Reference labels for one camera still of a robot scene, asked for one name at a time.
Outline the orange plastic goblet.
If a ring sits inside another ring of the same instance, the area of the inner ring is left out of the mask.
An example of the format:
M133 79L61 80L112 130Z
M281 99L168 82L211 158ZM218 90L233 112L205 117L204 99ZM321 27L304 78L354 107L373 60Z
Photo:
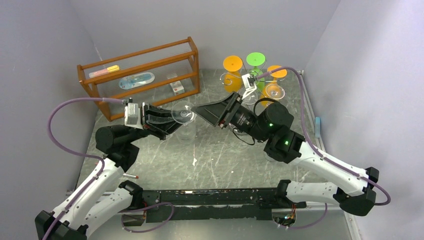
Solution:
M287 72L287 70L286 70L286 69L279 70L279 71L276 71L276 72L274 72L274 73L271 73L271 74L270 74L270 76L271 76L271 80L270 80L270 81L266 81L266 82L265 82L265 86L266 86L267 84L278 84L279 86L281 86L281 84L280 84L279 82L281 82L282 80L284 80L284 79L285 79L285 77L287 76L287 74L288 74L288 72ZM261 91L260 99L268 98L268 97L266 97L266 96L264 95L264 88L263 88L263 90Z
M223 67L227 71L223 75L224 89L228 93L238 92L242 87L242 77L240 70L243 66L243 61L239 56L230 55L223 60Z

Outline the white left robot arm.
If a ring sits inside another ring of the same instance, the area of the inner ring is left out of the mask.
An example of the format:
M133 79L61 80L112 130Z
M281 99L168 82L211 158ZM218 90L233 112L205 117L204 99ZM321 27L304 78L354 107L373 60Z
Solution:
M135 163L140 149L134 141L148 136L165 140L180 126L171 110L127 102L123 124L101 127L95 133L96 148L104 157L98 157L94 170L60 205L36 216L38 238L86 240L118 213L145 213L162 206L148 204L143 188L130 180L121 182L107 198L103 194Z

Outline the green plastic goblet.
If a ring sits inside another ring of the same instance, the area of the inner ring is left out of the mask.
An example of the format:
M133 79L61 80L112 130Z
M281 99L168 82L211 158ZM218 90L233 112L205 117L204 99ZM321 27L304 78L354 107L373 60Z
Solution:
M265 63L267 61L263 53L251 52L247 55L246 61L248 65L252 66L252 70L250 71L252 75L259 76L263 74L262 68L265 66ZM257 78L255 83L257 89L259 91L262 91L265 87L265 78Z

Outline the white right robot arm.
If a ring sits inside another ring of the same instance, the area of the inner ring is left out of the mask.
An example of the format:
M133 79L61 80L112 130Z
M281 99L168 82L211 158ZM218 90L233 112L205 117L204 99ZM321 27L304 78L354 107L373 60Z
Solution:
M374 185L379 171L347 164L307 142L303 134L291 129L294 117L280 102L272 100L260 114L242 105L233 92L223 100L196 105L192 111L214 127L228 125L263 142L264 153L274 161L299 166L324 179L321 183L281 180L275 202L288 207L299 202L327 203L339 206L355 216L366 216L376 206Z

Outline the clear plastic wine glass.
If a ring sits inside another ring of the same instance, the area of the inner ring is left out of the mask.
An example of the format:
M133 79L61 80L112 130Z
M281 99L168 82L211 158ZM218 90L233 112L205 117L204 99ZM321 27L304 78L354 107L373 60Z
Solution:
M196 137L196 114L192 108L194 104L188 101L180 101L173 105L171 116L179 124L179 128L174 132L177 139L184 144L192 143Z
M264 95L270 99L279 101L285 97L286 92L280 85L270 83L265 86Z

